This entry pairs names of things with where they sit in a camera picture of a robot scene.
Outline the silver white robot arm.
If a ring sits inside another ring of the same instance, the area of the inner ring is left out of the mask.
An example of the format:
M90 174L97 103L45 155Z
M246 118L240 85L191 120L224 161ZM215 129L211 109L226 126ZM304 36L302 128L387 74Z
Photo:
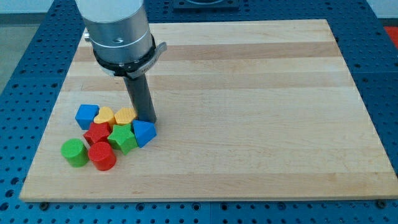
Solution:
M98 63L115 76L137 78L167 44L156 44L143 0L76 0Z

